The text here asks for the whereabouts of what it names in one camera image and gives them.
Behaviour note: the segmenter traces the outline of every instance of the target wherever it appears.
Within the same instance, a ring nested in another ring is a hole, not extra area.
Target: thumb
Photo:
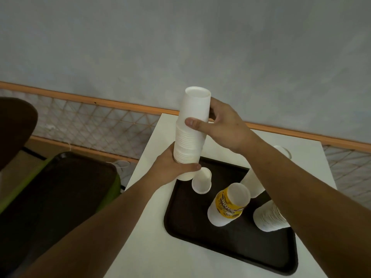
[[[201,169],[201,165],[198,163],[191,164],[180,164],[178,163],[179,171],[181,173],[196,172]]]
[[[213,124],[209,124],[208,122],[204,122],[196,118],[187,118],[184,123],[191,129],[201,131],[207,135],[210,135],[211,128],[213,126]]]

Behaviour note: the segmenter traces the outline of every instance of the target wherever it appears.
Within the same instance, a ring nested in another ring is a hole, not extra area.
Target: black tray
[[[202,167],[212,173],[208,193],[193,191],[191,181],[176,181],[164,218],[166,231],[173,237],[218,253],[259,266],[266,270],[291,275],[298,267],[295,233],[291,228],[264,232],[256,227],[253,212],[271,198],[263,192],[251,199],[242,215],[216,227],[207,218],[207,209],[216,194],[233,182],[240,182],[247,168],[200,158]]]

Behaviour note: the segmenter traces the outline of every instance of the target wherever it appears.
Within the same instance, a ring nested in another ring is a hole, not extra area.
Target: hand
[[[180,164],[173,158],[174,142],[157,157],[152,167],[146,173],[156,185],[156,189],[172,182],[179,175],[188,172],[195,172],[201,169],[201,165],[197,163]]]
[[[187,118],[185,124],[190,128],[209,135],[217,144],[242,154],[248,140],[254,136],[236,111],[226,103],[215,98],[210,101],[210,118],[214,123],[205,123],[195,118]]]

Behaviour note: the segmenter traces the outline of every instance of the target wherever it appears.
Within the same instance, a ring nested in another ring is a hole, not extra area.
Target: forearm
[[[243,155],[329,277],[356,277],[370,271],[369,210],[315,178],[255,134]]]
[[[155,192],[150,182],[144,176],[39,257],[22,277],[103,277]]]

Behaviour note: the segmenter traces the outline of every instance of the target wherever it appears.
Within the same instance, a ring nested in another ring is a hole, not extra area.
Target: right hand
[[[248,140],[254,136],[234,109],[215,98],[210,101],[210,118],[214,123],[205,123],[196,118],[187,118],[185,124],[191,129],[209,135],[217,144],[242,154]]]

